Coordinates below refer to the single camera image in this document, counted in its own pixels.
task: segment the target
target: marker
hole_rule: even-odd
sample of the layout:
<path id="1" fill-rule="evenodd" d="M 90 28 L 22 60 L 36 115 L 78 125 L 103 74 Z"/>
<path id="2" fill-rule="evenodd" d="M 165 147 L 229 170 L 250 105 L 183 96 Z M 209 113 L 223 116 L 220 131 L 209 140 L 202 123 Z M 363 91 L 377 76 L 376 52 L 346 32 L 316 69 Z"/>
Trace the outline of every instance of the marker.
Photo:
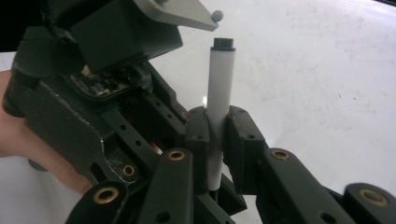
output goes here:
<path id="1" fill-rule="evenodd" d="M 209 87 L 206 114 L 209 121 L 210 153 L 208 160 L 208 188 L 220 187 L 223 159 L 222 141 L 226 117 L 230 110 L 231 86 L 235 48 L 233 39 L 215 38 L 210 50 Z"/>

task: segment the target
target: human hand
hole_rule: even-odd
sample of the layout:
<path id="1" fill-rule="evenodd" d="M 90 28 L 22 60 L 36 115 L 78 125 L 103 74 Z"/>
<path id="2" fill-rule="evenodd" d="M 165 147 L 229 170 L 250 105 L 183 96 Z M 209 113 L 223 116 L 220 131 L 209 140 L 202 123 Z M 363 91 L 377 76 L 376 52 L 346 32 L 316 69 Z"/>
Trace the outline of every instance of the human hand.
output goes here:
<path id="1" fill-rule="evenodd" d="M 10 77 L 9 71 L 0 72 L 0 105 Z M 65 158 L 28 129 L 24 119 L 10 116 L 0 106 L 0 157 L 7 156 L 21 156 L 35 161 L 78 193 L 82 194 L 92 186 Z"/>

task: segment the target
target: hand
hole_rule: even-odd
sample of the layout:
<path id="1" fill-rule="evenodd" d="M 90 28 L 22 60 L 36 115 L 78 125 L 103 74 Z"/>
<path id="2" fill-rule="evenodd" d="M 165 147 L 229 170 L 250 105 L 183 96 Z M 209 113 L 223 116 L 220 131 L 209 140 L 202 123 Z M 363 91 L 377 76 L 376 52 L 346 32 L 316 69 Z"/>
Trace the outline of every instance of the hand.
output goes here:
<path id="1" fill-rule="evenodd" d="M 10 77 L 9 71 L 0 72 L 0 105 Z M 30 131 L 24 125 L 24 119 L 10 116 L 0 106 L 0 157 L 6 156 L 21 156 L 35 161 L 81 194 L 92 186 L 65 158 Z"/>

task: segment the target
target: brass insert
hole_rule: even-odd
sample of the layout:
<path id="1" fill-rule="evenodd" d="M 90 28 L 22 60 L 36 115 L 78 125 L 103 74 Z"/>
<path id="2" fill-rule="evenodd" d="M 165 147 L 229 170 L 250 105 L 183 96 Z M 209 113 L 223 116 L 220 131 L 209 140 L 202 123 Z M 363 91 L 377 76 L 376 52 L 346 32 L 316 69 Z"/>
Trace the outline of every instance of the brass insert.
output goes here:
<path id="1" fill-rule="evenodd" d="M 273 150 L 271 152 L 271 155 L 280 161 L 286 161 L 290 158 L 289 153 L 287 153 L 286 151 L 281 151 L 281 150 Z"/>
<path id="2" fill-rule="evenodd" d="M 93 195 L 93 201 L 99 204 L 111 203 L 119 196 L 114 187 L 101 188 Z"/>
<path id="3" fill-rule="evenodd" d="M 377 206 L 385 207 L 388 205 L 388 200 L 384 195 L 372 189 L 361 189 L 359 195 L 369 203 Z"/>
<path id="4" fill-rule="evenodd" d="M 168 155 L 168 158 L 171 161 L 181 161 L 185 157 L 186 157 L 186 155 L 182 151 L 173 151 L 173 152 L 169 153 L 169 155 Z"/>
<path id="5" fill-rule="evenodd" d="M 125 165 L 122 171 L 125 175 L 134 175 L 134 167 L 132 165 Z"/>

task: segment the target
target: white marker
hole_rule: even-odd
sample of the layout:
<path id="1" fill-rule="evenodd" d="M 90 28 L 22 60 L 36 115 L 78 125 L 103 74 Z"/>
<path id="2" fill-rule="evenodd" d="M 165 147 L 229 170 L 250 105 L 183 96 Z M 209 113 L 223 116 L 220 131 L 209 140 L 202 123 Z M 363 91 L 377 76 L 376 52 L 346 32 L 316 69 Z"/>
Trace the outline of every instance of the white marker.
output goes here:
<path id="1" fill-rule="evenodd" d="M 215 38 L 214 47 L 210 50 L 209 88 L 206 109 L 210 129 L 209 190 L 217 190 L 220 187 L 223 159 L 222 141 L 226 117 L 230 110 L 234 59 L 233 40 Z"/>

